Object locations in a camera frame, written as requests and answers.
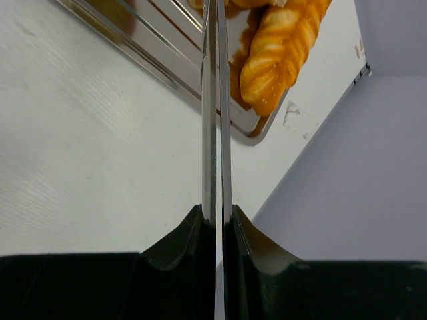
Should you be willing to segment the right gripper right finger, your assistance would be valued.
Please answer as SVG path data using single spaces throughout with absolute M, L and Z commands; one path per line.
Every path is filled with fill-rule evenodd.
M 241 208 L 224 223 L 226 319 L 425 319 L 421 261 L 308 261 Z

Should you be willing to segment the twisted fake bread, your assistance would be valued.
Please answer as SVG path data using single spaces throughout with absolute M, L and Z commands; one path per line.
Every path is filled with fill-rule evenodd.
M 255 32 L 240 72 L 240 94 L 255 113 L 273 113 L 314 46 L 330 1 L 273 1 Z

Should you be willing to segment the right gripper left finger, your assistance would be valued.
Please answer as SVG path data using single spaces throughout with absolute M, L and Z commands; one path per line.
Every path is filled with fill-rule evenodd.
M 1 258 L 2 319 L 213 319 L 215 231 L 195 206 L 144 252 Z

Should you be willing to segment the silver metal tongs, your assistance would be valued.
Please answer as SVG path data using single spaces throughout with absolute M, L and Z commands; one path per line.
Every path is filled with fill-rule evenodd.
M 224 1 L 203 2 L 201 66 L 202 210 L 213 225 L 222 254 L 224 318 L 230 318 L 226 265 L 232 215 L 230 70 Z

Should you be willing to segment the silver metal tray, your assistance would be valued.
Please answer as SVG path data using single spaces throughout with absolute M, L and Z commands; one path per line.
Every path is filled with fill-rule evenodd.
M 59 4 L 201 109 L 202 10 L 192 1 L 73 1 Z M 240 71 L 265 8 L 227 1 L 232 134 L 244 145 L 266 136 L 275 114 L 261 117 L 240 96 Z

